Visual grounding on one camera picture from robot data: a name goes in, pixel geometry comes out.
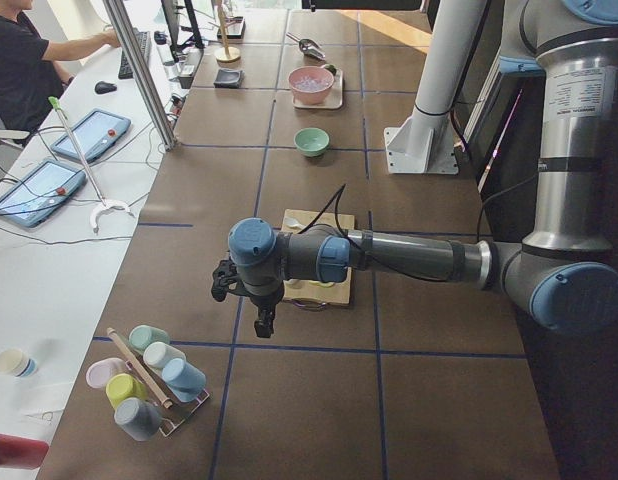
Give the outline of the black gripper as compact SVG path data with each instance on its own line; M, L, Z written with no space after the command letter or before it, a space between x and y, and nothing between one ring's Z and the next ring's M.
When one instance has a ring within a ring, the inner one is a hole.
M224 301L228 294L244 296L245 288L237 271L237 266L230 259L222 259L212 273L211 295L216 301ZM258 309L258 317L254 321L254 330L258 338L271 338L274 334L274 321L277 305L282 301L282 292L268 295L254 295L251 302Z

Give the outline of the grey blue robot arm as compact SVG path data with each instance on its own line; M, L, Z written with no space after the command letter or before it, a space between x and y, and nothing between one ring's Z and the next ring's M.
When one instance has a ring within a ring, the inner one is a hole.
M249 298L258 309L255 332L268 338L286 281L339 283L350 269L369 269L502 292L561 334L615 321L618 272L601 260L610 245L600 231L600 195L618 102L618 1L507 2L500 69L545 74L535 222L520 243L461 244L317 222L278 233L248 218L229 232L213 298Z

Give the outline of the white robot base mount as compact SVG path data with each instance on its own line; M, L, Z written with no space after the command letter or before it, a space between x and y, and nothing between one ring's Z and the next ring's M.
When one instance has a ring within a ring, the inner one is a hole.
M440 2L412 113L384 130L389 173L458 173L450 112L486 12L485 1Z

